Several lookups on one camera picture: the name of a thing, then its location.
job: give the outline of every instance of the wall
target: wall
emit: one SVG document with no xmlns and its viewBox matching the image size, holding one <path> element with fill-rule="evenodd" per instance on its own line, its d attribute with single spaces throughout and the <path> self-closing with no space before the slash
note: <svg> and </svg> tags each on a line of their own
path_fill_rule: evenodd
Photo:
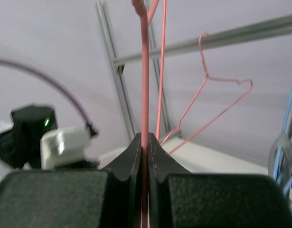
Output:
<svg viewBox="0 0 292 228">
<path fill-rule="evenodd" d="M 94 0 L 0 0 L 0 57 L 48 72 L 75 94 L 101 131 L 89 157 L 129 143 L 94 6 Z M 84 124 L 49 86 L 0 67 L 0 119 L 31 102 L 53 104 L 62 127 Z"/>
<path fill-rule="evenodd" d="M 134 8 L 124 1 L 108 0 L 120 56 L 141 51 L 139 21 Z M 292 0 L 207 1 L 169 0 L 166 44 L 197 39 L 292 14 Z M 160 44 L 162 1 L 154 16 Z M 252 78 L 252 92 L 193 141 L 266 165 L 270 147 L 281 132 L 292 83 L 292 35 L 205 51 L 212 76 Z M 151 71 L 150 130 L 155 132 L 157 88 Z M 141 118 L 141 62 L 125 67 L 125 80 L 136 120 Z M 167 57 L 164 88 L 173 128 L 204 79 L 199 53 Z M 208 82 L 182 123 L 188 137 L 235 101 L 248 85 Z"/>
</svg>

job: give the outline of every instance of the metal rack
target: metal rack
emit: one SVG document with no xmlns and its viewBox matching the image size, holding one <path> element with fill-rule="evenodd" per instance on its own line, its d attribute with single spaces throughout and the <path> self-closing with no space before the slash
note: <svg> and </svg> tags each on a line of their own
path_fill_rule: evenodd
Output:
<svg viewBox="0 0 292 228">
<path fill-rule="evenodd" d="M 120 103 L 122 106 L 122 112 L 125 118 L 127 130 L 130 139 L 139 132 L 136 128 L 136 124 L 132 118 L 132 110 L 129 102 L 127 89 L 123 81 L 123 69 L 125 64 L 129 62 L 141 60 L 141 53 L 133 54 L 126 57 L 119 57 L 115 45 L 113 36 L 112 25 L 110 22 L 108 8 L 105 2 L 100 0 L 96 4 L 102 30 L 109 53 L 111 62 L 111 68 L 115 79 L 116 89 L 119 95 Z M 241 44 L 261 39 L 274 38 L 279 36 L 285 36 L 292 34 L 292 15 L 276 18 L 248 26 L 243 26 L 236 29 L 231 29 L 219 33 L 215 33 L 206 36 L 202 39 L 203 49 L 218 48 L 223 46 L 229 46 L 234 44 Z M 160 65 L 158 57 L 160 57 L 160 48 L 156 47 L 155 36 L 152 25 L 149 29 L 150 39 L 150 58 L 153 59 L 155 76 L 157 85 L 160 81 Z M 188 52 L 198 51 L 198 38 L 182 41 L 173 45 L 165 47 L 165 56 L 179 55 Z M 170 131 L 170 122 L 165 104 L 165 96 L 163 95 L 163 109 L 162 109 L 163 123 L 166 133 Z"/>
</svg>

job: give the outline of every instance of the purple cable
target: purple cable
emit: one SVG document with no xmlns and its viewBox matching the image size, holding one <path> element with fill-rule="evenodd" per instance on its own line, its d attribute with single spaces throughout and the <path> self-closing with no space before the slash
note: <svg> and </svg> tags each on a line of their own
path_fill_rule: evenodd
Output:
<svg viewBox="0 0 292 228">
<path fill-rule="evenodd" d="M 75 98 L 70 94 L 67 89 L 65 89 L 62 85 L 60 85 L 57 81 L 52 79 L 52 77 L 46 75 L 45 73 L 41 73 L 38 70 L 35 70 L 27 65 L 21 64 L 21 63 L 16 63 L 11 60 L 5 60 L 5 59 L 0 59 L 0 65 L 1 66 L 6 66 L 6 67 L 12 67 L 18 70 L 25 71 L 27 73 L 30 73 L 31 75 L 45 81 L 49 85 L 53 86 L 55 89 L 57 89 L 59 92 L 61 92 L 73 105 L 74 107 L 78 110 L 80 113 L 81 117 L 84 119 L 86 127 L 89 129 L 91 137 L 98 135 L 98 132 L 92 127 L 92 123 L 90 119 L 88 118 L 86 112 L 80 105 L 80 103 L 75 100 Z"/>
</svg>

